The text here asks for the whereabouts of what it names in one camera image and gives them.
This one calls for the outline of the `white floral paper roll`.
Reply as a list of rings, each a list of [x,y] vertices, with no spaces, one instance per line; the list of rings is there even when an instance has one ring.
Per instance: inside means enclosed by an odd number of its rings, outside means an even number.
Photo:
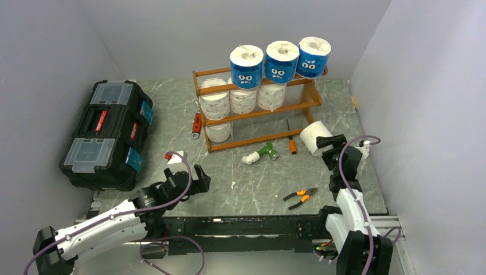
[[[209,78],[203,80],[200,88],[210,88],[226,84],[227,82],[221,78]],[[230,111],[229,91],[202,95],[199,97],[199,103],[205,118],[208,120],[221,120],[227,117]]]
[[[258,87],[252,89],[234,89],[229,92],[230,110],[236,114],[246,114],[256,106]]]
[[[283,105],[286,84],[260,85],[257,91],[257,105],[267,111],[275,111]]]

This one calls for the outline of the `green plastic pipe fitting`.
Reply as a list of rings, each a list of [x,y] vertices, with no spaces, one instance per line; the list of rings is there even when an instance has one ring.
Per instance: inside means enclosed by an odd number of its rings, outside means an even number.
[[[273,148],[272,142],[267,141],[265,146],[257,151],[258,155],[268,155],[270,160],[276,160],[279,157],[279,153]]]

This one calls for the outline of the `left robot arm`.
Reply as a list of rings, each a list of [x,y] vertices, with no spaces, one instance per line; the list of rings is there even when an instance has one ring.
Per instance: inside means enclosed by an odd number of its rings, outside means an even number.
[[[196,164],[194,169],[196,179],[190,172],[173,173],[167,168],[164,182],[141,188],[107,212],[68,228],[43,228],[36,236],[34,257],[28,265],[35,264],[39,274],[71,274],[80,254],[102,242],[116,246],[123,241],[156,241],[168,236],[171,230],[163,214],[210,188],[211,178],[202,167]]]

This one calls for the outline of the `orange wooden shelf rack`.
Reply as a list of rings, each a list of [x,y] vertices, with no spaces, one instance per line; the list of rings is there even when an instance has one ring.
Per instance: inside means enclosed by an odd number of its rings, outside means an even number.
[[[201,114],[207,151],[212,153],[298,135],[306,125],[315,121],[311,108],[320,106],[322,102],[315,80],[295,75],[286,86],[283,105],[274,111],[257,105],[249,113],[231,111],[221,120],[210,120]],[[234,135],[224,142],[211,141],[206,127],[225,123],[233,127]]]

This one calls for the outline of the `orange handled screwdriver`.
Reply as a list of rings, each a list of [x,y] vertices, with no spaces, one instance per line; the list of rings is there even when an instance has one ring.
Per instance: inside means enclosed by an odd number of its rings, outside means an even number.
[[[286,124],[287,124],[288,131],[290,131],[291,129],[290,129],[288,119],[286,119]],[[297,147],[296,147],[295,141],[293,140],[293,136],[292,135],[288,136],[288,139],[289,139],[289,150],[290,150],[291,154],[292,155],[297,154]]]

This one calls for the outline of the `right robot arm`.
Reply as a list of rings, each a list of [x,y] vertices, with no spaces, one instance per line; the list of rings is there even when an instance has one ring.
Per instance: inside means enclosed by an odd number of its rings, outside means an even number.
[[[322,159],[332,171],[329,189],[337,203],[322,209],[323,218],[316,221],[316,231],[334,241],[337,274],[388,274],[393,243],[374,226],[356,178],[360,161],[381,140],[365,135],[357,141],[359,146],[353,147],[344,135],[316,138],[317,148],[323,150]]]

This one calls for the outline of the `white plastic pipe fitting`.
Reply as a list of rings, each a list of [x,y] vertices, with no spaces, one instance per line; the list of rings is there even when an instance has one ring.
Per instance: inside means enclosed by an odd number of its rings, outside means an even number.
[[[253,164],[253,163],[257,162],[259,159],[260,159],[260,155],[258,154],[258,152],[254,151],[249,155],[243,156],[242,162],[244,164]]]

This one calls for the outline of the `black plastic toolbox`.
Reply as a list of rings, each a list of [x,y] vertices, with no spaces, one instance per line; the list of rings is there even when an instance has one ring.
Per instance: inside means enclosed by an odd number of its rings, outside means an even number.
[[[75,187],[131,191],[152,124],[151,98],[134,81],[99,81],[59,168]]]

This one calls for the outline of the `blue paper roll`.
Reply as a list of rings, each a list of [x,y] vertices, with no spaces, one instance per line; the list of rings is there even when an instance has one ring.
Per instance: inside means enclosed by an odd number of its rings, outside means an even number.
[[[293,80],[299,48],[289,41],[274,41],[265,51],[265,77],[275,84],[287,84]]]
[[[264,53],[254,45],[241,45],[230,53],[232,83],[245,90],[257,88],[263,79]]]
[[[296,73],[304,78],[321,76],[326,68],[331,44],[319,37],[304,37],[299,42],[299,59]]]

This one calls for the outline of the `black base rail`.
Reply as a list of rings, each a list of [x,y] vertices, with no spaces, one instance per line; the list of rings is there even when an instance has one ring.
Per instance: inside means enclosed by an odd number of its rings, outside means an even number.
[[[186,236],[209,252],[263,252],[290,250],[312,253],[331,239],[321,214],[221,217],[163,217],[143,241]]]

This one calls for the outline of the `orange handled pliers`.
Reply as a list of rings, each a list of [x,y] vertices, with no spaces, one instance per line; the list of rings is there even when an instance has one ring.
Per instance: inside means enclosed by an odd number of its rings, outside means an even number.
[[[288,210],[293,210],[295,208],[300,207],[305,201],[309,200],[310,197],[312,195],[314,195],[317,191],[318,191],[318,188],[316,188],[316,187],[312,187],[312,188],[309,188],[309,189],[302,189],[300,191],[293,192],[293,193],[287,195],[286,197],[283,198],[283,201],[287,201],[287,200],[289,200],[293,197],[300,197],[300,200],[296,204],[288,207]]]

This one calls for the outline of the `red handled wrench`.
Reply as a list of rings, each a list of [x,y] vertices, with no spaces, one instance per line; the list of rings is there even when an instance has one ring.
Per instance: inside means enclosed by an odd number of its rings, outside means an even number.
[[[191,132],[191,137],[193,139],[198,139],[201,134],[202,120],[201,114],[198,112],[194,116],[193,127]]]

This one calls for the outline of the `plain white paper roll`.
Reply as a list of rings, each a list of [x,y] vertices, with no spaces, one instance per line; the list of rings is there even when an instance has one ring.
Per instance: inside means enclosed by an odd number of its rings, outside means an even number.
[[[208,125],[205,132],[211,142],[220,143],[227,140],[232,135],[231,123]]]

